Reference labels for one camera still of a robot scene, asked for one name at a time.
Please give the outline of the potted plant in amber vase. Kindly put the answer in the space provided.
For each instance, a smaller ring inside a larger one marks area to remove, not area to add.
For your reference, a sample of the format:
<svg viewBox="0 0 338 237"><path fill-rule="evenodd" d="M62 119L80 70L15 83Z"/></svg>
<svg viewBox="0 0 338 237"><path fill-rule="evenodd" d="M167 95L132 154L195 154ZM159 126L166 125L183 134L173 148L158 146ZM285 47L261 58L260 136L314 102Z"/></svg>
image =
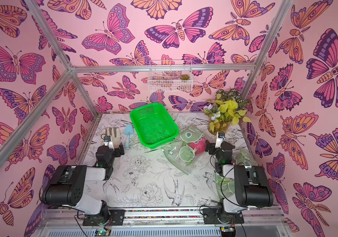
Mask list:
<svg viewBox="0 0 338 237"><path fill-rule="evenodd" d="M218 132L225 133L230 126L251 122L247 117L247 108L250 104L248 100L243 99L237 89L218 90L215 99L203 108L209 119L208 131L216 135Z"/></svg>

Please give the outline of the clear green zip-top bag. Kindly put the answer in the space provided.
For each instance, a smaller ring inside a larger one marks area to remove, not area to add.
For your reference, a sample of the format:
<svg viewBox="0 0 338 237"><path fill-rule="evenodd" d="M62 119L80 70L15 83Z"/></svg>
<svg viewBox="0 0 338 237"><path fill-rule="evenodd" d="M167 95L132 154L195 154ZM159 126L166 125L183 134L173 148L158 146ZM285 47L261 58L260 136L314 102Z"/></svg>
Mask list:
<svg viewBox="0 0 338 237"><path fill-rule="evenodd" d="M194 163L201 157L205 151L195 156L192 148L188 145L197 140L205 138L208 142L211 137L199 130L194 125L185 128L173 141L164 145L162 151L168 161L178 168L181 172L189 175L193 170Z"/></svg>

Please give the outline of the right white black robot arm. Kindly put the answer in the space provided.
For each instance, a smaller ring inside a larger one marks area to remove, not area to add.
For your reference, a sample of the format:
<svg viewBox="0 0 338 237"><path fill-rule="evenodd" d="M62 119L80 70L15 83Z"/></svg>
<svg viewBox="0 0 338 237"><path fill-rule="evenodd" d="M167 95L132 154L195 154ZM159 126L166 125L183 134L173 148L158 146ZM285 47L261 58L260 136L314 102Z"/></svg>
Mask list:
<svg viewBox="0 0 338 237"><path fill-rule="evenodd" d="M221 195L215 207L201 206L205 224L243 224L242 211L271 207L274 197L263 167L258 166L246 149L217 139L206 142L205 151L215 160L216 186Z"/></svg>

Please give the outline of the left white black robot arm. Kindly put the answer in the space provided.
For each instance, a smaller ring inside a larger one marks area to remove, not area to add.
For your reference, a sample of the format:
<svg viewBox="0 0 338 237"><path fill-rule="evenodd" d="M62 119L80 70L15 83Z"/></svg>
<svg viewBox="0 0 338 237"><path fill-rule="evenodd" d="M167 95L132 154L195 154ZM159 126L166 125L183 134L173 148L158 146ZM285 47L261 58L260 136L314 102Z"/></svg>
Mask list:
<svg viewBox="0 0 338 237"><path fill-rule="evenodd" d="M114 220L107 203L84 190L86 182L108 181L114 170L115 158L124 155L123 144L113 148L102 145L96 152L94 166L59 166L40 189L40 201L51 207L66 207L85 215L84 225L109 225Z"/></svg>

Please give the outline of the green plastic basket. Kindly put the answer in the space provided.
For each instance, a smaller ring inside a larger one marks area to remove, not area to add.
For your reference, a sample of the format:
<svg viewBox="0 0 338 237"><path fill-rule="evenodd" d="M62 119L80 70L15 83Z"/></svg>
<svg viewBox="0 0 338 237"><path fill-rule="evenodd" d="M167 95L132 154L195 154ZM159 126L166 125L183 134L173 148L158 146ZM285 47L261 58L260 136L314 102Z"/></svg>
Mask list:
<svg viewBox="0 0 338 237"><path fill-rule="evenodd" d="M143 146L156 149L174 140L179 128L160 103L151 103L133 109L130 118Z"/></svg>

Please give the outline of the pink dragon fruit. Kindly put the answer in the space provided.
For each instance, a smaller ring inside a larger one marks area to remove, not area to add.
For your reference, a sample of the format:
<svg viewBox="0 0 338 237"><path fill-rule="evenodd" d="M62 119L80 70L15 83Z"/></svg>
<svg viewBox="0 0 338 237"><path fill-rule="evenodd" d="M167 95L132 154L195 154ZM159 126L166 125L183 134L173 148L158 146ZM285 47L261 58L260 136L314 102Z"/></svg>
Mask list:
<svg viewBox="0 0 338 237"><path fill-rule="evenodd" d="M195 156L198 156L205 151L206 142L207 140L205 138L202 138L201 140L190 143L188 146L193 149Z"/></svg>

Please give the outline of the metal base rail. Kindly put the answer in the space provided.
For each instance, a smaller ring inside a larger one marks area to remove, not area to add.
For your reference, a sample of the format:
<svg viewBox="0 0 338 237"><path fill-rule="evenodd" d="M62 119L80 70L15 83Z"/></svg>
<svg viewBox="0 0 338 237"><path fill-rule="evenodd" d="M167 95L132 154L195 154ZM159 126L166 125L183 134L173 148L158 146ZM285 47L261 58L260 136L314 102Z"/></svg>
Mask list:
<svg viewBox="0 0 338 237"><path fill-rule="evenodd" d="M91 224L74 210L49 209L36 237L291 237L277 207L234 214L217 207L112 208L110 223Z"/></svg>

